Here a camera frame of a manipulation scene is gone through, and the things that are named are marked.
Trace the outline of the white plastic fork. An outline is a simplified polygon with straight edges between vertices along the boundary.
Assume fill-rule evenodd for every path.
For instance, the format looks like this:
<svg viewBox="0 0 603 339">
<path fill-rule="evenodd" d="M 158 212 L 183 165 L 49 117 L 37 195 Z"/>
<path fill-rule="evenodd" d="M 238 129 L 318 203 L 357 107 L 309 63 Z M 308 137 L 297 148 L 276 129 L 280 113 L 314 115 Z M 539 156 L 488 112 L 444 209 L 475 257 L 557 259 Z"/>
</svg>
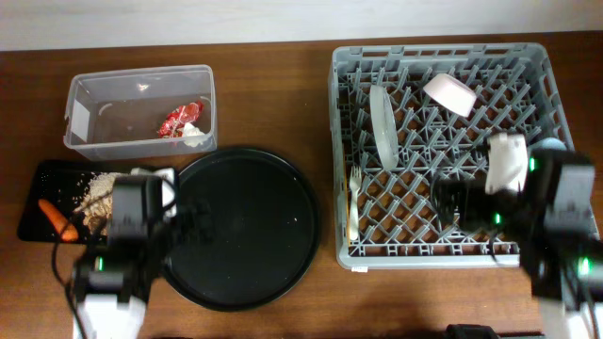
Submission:
<svg viewBox="0 0 603 339">
<path fill-rule="evenodd" d="M 359 238 L 359 211 L 358 196 L 362 188 L 362 169 L 359 166 L 353 166 L 350 171 L 350 239 L 355 241 Z"/>
</svg>

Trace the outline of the grey plate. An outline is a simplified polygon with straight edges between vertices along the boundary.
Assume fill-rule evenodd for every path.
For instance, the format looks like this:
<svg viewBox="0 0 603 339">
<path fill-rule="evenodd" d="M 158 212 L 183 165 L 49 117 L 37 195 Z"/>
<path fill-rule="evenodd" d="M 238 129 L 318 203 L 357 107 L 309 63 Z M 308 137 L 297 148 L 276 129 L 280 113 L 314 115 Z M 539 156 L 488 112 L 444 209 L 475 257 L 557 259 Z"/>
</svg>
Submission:
<svg viewBox="0 0 603 339">
<path fill-rule="evenodd" d="M 393 170 L 399 162 L 399 144 L 393 107 L 384 87 L 370 87 L 369 108 L 373 136 L 382 166 L 385 170 Z"/>
</svg>

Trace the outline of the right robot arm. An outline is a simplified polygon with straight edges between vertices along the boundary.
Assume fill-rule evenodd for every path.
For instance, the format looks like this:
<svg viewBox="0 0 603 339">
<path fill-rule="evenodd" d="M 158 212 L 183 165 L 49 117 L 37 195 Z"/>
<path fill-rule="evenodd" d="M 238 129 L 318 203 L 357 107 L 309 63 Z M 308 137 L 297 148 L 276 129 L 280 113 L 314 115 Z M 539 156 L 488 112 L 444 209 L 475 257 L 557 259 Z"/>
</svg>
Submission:
<svg viewBox="0 0 603 339">
<path fill-rule="evenodd" d="M 434 177 L 431 204 L 461 230 L 503 235 L 517 244 L 548 338 L 602 335 L 602 240 L 594 232 L 595 166 L 566 148 L 528 146 L 497 133 L 480 148 L 485 178 Z"/>
</svg>

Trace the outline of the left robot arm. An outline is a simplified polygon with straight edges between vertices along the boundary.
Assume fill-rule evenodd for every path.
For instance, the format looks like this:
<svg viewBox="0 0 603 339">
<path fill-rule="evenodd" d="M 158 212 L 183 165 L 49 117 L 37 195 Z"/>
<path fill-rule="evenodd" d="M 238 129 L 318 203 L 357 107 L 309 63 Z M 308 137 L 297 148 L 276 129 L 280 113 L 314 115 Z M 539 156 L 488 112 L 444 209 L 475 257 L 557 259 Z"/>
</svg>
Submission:
<svg viewBox="0 0 603 339">
<path fill-rule="evenodd" d="M 111 214 L 66 288 L 75 338 L 137 337 L 153 281 L 172 267 L 176 250 L 206 244 L 214 233 L 206 202 L 181 202 L 174 169 L 133 169 L 108 195 Z"/>
</svg>

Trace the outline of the orange carrot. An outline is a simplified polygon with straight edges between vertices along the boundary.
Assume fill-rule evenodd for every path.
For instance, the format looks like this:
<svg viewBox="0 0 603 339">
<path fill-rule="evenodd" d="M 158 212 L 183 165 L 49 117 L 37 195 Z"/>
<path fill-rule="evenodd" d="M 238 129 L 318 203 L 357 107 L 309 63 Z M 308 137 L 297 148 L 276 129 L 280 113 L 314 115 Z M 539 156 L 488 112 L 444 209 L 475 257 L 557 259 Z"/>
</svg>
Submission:
<svg viewBox="0 0 603 339">
<path fill-rule="evenodd" d="M 40 199 L 38 206 L 62 241 L 74 242 L 79 238 L 75 226 L 51 202 Z"/>
</svg>

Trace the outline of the white tissue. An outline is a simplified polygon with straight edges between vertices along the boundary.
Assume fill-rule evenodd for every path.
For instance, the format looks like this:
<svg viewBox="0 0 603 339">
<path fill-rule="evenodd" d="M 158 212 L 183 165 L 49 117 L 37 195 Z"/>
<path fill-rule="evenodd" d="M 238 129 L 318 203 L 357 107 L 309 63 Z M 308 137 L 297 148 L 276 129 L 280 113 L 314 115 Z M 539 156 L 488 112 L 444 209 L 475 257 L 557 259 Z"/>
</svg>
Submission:
<svg viewBox="0 0 603 339">
<path fill-rule="evenodd" d="M 182 138 L 188 147 L 196 148 L 202 146 L 207 140 L 207 134 L 202 132 L 192 123 L 187 122 L 182 128 Z"/>
</svg>

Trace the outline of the pink bowl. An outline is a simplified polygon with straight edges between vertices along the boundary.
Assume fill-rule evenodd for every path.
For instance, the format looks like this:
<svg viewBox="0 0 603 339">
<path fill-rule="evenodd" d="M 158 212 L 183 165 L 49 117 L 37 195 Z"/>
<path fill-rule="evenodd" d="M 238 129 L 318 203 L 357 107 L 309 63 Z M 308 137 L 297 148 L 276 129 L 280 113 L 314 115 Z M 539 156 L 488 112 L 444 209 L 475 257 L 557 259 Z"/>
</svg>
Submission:
<svg viewBox="0 0 603 339">
<path fill-rule="evenodd" d="M 467 85 L 447 73 L 439 73 L 423 90 L 438 104 L 467 118 L 477 100 L 477 94 Z"/>
</svg>

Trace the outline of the red snack wrapper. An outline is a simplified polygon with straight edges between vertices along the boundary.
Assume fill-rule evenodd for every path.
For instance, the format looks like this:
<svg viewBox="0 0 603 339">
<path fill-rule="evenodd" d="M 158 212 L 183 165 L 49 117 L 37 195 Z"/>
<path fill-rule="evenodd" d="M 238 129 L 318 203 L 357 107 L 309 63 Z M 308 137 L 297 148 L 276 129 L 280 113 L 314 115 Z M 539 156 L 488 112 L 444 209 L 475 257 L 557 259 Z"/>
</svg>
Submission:
<svg viewBox="0 0 603 339">
<path fill-rule="evenodd" d="M 162 122 L 158 135 L 161 138 L 181 137 L 186 124 L 192 124 L 198 120 L 203 110 L 204 104 L 201 101 L 179 105 Z"/>
</svg>

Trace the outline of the light blue cup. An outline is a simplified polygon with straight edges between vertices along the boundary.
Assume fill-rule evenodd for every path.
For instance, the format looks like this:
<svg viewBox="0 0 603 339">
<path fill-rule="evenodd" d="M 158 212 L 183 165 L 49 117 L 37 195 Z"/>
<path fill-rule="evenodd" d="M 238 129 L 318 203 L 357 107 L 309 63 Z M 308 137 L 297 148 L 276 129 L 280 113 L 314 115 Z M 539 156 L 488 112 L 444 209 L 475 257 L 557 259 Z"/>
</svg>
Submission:
<svg viewBox="0 0 603 339">
<path fill-rule="evenodd" d="M 565 143 L 554 137 L 546 137 L 530 145 L 530 150 L 555 150 L 566 151 Z"/>
</svg>

